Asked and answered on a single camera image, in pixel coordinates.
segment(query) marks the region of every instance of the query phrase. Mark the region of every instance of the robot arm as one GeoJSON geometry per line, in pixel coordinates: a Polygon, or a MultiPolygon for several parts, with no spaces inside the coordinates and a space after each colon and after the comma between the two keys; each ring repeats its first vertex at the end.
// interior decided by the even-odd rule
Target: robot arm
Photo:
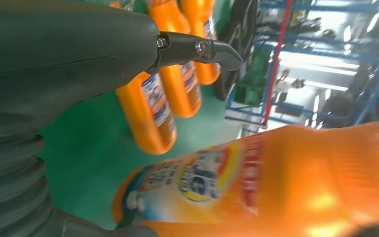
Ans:
{"type": "Polygon", "coordinates": [[[35,132],[142,71],[190,60],[234,69],[230,46],[159,32],[148,16],[57,0],[0,0],[0,237],[152,237],[105,231],[53,209],[35,132]]]}

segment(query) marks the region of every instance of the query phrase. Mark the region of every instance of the screw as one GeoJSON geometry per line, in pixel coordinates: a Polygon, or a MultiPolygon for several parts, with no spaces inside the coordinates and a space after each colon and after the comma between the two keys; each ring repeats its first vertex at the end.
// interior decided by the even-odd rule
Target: screw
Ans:
{"type": "Polygon", "coordinates": [[[166,46],[166,39],[165,38],[158,38],[157,41],[157,47],[162,48],[166,46]]]}
{"type": "Polygon", "coordinates": [[[201,54],[205,51],[205,42],[203,40],[200,40],[195,45],[195,49],[197,50],[198,54],[201,54]]]}

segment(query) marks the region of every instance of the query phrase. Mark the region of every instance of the red pole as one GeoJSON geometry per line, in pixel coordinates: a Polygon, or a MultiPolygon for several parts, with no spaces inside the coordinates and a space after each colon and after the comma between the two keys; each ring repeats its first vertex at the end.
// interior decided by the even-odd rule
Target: red pole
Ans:
{"type": "Polygon", "coordinates": [[[287,25],[291,16],[291,7],[293,6],[293,0],[287,0],[287,5],[285,6],[285,13],[284,13],[284,18],[282,19],[282,24],[281,24],[281,33],[278,38],[278,44],[277,48],[274,54],[274,59],[273,59],[273,67],[272,67],[272,73],[271,73],[271,84],[269,87],[268,95],[266,97],[266,107],[265,107],[265,115],[264,115],[264,124],[266,125],[268,123],[268,118],[269,118],[269,113],[271,113],[271,98],[272,98],[272,91],[274,89],[274,84],[275,84],[275,78],[277,77],[278,73],[278,57],[281,52],[281,47],[282,44],[284,43],[284,38],[285,38],[285,33],[287,32],[287,25]]]}

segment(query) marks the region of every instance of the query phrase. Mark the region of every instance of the orange plastic bottle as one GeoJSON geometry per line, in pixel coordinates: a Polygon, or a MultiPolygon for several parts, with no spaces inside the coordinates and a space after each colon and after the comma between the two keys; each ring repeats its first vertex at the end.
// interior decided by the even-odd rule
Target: orange plastic bottle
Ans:
{"type": "Polygon", "coordinates": [[[136,170],[114,218],[160,237],[346,237],[379,225],[379,124],[286,126],[136,170]]]}
{"type": "MultiPolygon", "coordinates": [[[[149,14],[161,31],[190,33],[190,26],[176,0],[148,0],[149,14]]],[[[193,62],[160,69],[172,112],[183,118],[192,117],[201,107],[201,93],[193,62]]]]}
{"type": "MultiPolygon", "coordinates": [[[[214,0],[181,0],[182,13],[188,19],[191,34],[216,40],[217,34],[213,20],[214,0]]],[[[198,80],[203,85],[214,83],[220,75],[218,64],[195,63],[198,80]]]]}
{"type": "Polygon", "coordinates": [[[115,93],[140,149],[154,155],[169,151],[176,126],[159,75],[142,72],[115,93]]]}

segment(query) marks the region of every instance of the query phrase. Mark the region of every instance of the product label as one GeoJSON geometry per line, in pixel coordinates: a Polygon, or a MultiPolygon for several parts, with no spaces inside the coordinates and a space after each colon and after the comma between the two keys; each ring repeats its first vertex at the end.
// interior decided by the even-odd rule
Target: product label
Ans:
{"type": "Polygon", "coordinates": [[[159,134],[163,142],[168,144],[172,141],[172,133],[176,126],[159,75],[151,75],[142,83],[142,89],[152,110],[159,134]]]}
{"type": "Polygon", "coordinates": [[[197,74],[194,63],[188,62],[180,65],[182,75],[184,76],[185,90],[193,109],[198,106],[201,100],[200,85],[198,84],[197,74]]]}
{"type": "Polygon", "coordinates": [[[126,215],[152,221],[219,223],[256,217],[263,135],[251,136],[144,167],[121,200],[126,215]]]}
{"type": "MultiPolygon", "coordinates": [[[[217,33],[216,28],[214,24],[213,16],[211,16],[208,21],[204,23],[204,30],[206,34],[206,38],[209,40],[217,40],[217,33]]],[[[212,64],[213,66],[213,75],[216,75],[220,72],[220,65],[219,64],[212,64]]]]}

